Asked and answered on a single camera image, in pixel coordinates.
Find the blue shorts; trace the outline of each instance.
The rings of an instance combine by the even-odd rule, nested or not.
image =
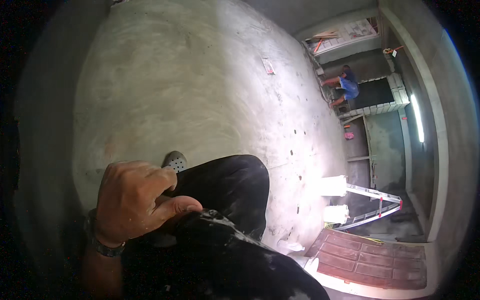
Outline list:
[[[340,85],[345,90],[345,100],[350,100],[359,95],[359,86],[355,82],[340,77]]]

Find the fluorescent light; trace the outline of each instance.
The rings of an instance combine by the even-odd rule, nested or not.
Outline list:
[[[412,101],[413,111],[415,112],[415,119],[417,119],[417,129],[419,132],[419,140],[420,140],[420,143],[423,143],[425,137],[423,135],[423,125],[421,123],[419,104],[414,94],[410,95],[410,100]]]

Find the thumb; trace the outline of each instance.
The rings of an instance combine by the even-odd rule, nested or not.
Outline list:
[[[152,223],[161,226],[165,221],[181,212],[201,212],[203,209],[200,202],[189,196],[177,196],[160,204],[150,216]]]

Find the worker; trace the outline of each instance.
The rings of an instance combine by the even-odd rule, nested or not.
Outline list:
[[[335,105],[342,103],[344,100],[354,99],[359,95],[359,85],[355,74],[352,72],[348,65],[344,65],[342,68],[342,74],[338,77],[333,77],[321,82],[321,85],[325,84],[331,87],[341,87],[345,90],[344,94],[329,104],[332,108]]]
[[[109,299],[329,299],[293,259],[260,242],[269,177],[258,158],[229,156],[186,168],[185,157],[174,152],[166,162],[163,168],[119,162],[105,170],[86,222],[85,293]]]

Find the hand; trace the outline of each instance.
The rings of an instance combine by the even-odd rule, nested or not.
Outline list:
[[[178,213],[201,211],[200,202],[191,197],[160,197],[176,185],[177,174],[171,168],[159,168],[145,161],[110,164],[98,192],[98,241],[115,248],[159,228]]]

